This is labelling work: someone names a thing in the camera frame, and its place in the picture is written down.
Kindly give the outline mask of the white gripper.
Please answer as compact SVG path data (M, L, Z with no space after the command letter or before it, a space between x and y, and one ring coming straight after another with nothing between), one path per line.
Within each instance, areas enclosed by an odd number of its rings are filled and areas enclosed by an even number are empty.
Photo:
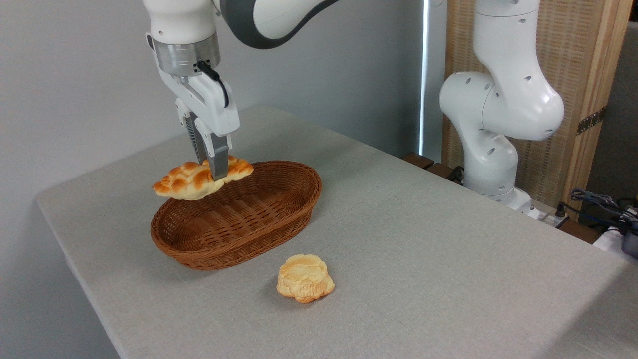
M146 36L162 81L178 98L178 118L187 129L198 162L208 159L214 181L225 178L232 148L227 135L240 122L229 84L214 71L220 62L217 35L184 45L155 41L150 33Z

